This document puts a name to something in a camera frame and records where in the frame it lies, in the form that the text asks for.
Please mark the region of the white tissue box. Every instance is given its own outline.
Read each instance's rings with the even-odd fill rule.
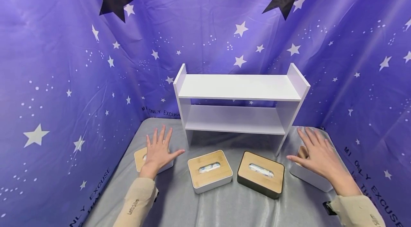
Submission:
[[[146,162],[146,155],[147,155],[147,147],[142,148],[134,153],[134,160],[136,162],[137,172],[141,172],[141,168],[143,167],[144,163]],[[171,161],[167,165],[164,165],[157,174],[173,167],[174,161]]]
[[[197,194],[230,183],[233,171],[222,150],[188,160],[188,168]]]
[[[297,156],[304,159],[308,157],[308,151],[305,146],[300,146]],[[292,163],[290,173],[324,192],[329,192],[333,189],[333,186],[326,178],[317,175],[307,168],[302,167],[298,163]]]

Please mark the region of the white shelf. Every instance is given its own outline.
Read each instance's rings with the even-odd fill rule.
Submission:
[[[178,97],[300,101],[286,75],[187,75]]]
[[[186,130],[285,135],[275,108],[192,105]]]
[[[290,64],[286,75],[188,75],[182,64],[173,83],[187,142],[196,131],[273,135],[278,155],[310,84]],[[191,99],[274,100],[276,108],[192,105]]]

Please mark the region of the left hand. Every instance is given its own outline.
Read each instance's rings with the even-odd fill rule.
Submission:
[[[164,166],[170,163],[179,155],[183,154],[184,149],[180,149],[174,153],[168,152],[168,144],[170,143],[171,134],[173,129],[170,128],[167,132],[167,136],[164,138],[166,132],[166,126],[163,125],[159,137],[157,137],[158,129],[154,129],[152,143],[148,135],[146,135],[147,141],[147,156],[146,162],[141,168],[140,177],[153,179],[157,175],[157,172]]]

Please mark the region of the tissue box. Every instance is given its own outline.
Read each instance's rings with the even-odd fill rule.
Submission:
[[[140,173],[141,168],[143,167],[144,163],[146,162],[146,155],[147,155],[147,147],[142,148],[134,153],[134,160],[136,162],[137,172]],[[171,161],[167,165],[164,165],[157,174],[167,170],[168,168],[173,167],[174,162]]]
[[[283,186],[284,165],[244,152],[237,172],[237,182],[260,192],[267,197],[277,199]]]
[[[222,150],[190,159],[187,163],[197,194],[232,181],[233,171]]]
[[[307,158],[307,148],[305,146],[300,146],[300,148],[298,149],[297,156],[301,158]],[[324,192],[329,192],[333,189],[333,186],[327,179],[317,175],[316,173],[314,173],[311,170],[308,170],[307,168],[302,167],[300,164],[292,163],[290,173]]]

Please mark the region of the right hand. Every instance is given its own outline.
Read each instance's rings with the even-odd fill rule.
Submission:
[[[337,195],[343,197],[362,195],[330,142],[318,130],[315,130],[314,134],[310,128],[306,127],[306,134],[302,128],[298,128],[297,132],[308,150],[308,158],[287,156],[287,159],[326,178],[334,187]]]

